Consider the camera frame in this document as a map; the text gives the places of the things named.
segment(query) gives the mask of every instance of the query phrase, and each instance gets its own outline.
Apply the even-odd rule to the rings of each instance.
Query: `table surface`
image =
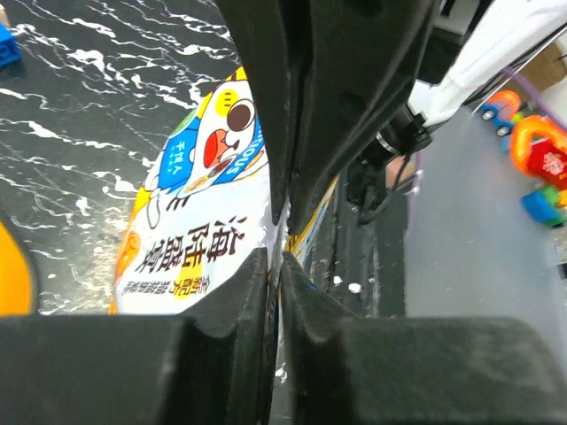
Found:
[[[101,313],[137,188],[238,57],[208,0],[2,3],[23,61],[0,71],[0,209],[41,313]]]

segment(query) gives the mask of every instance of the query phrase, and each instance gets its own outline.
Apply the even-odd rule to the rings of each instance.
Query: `white snack bag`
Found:
[[[255,248],[276,241],[268,155],[243,68],[168,137],[138,191],[120,244],[110,313],[176,314],[223,285]],[[303,264],[330,185],[286,249]]]

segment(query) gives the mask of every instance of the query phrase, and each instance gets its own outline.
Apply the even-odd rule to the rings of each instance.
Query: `cardboard box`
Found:
[[[550,44],[538,56],[520,71],[526,80],[539,92],[561,81],[567,75],[567,66],[559,59],[563,55],[561,49],[555,44]],[[515,91],[522,101],[530,100],[530,97],[513,81],[509,81],[502,89]]]
[[[7,29],[10,29],[10,21],[8,20],[8,14],[5,8],[0,4],[0,24],[4,25]]]

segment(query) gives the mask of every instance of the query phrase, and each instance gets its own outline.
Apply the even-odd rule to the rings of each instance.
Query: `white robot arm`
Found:
[[[466,14],[473,1],[457,0],[455,14]],[[423,115],[426,127],[445,122],[502,68],[566,23],[567,0],[494,0],[441,83],[416,83],[412,112]]]

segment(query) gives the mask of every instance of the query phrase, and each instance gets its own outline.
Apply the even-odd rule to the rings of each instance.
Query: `orange object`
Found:
[[[7,222],[0,222],[0,249],[0,316],[29,314],[36,309],[35,270]]]
[[[532,115],[519,121],[510,137],[510,157],[516,168],[530,177],[536,175],[528,167],[532,140],[536,136],[546,137],[555,148],[567,154],[567,135],[552,120]]]
[[[110,300],[110,306],[108,307],[108,314],[112,316],[117,313],[118,313],[118,306],[116,305],[116,300],[114,299],[114,297],[112,297]]]
[[[134,232],[129,232],[118,249],[118,264],[116,265],[116,279],[122,277],[124,270],[132,264],[132,261],[140,251],[140,236]]]
[[[562,190],[561,192],[559,192],[559,202],[557,203],[557,206],[560,206],[562,208],[567,206],[567,190]]]
[[[498,118],[503,121],[512,121],[512,118],[520,109],[522,100],[520,96],[512,90],[502,90],[494,93],[488,98],[486,104],[498,105],[500,112]]]

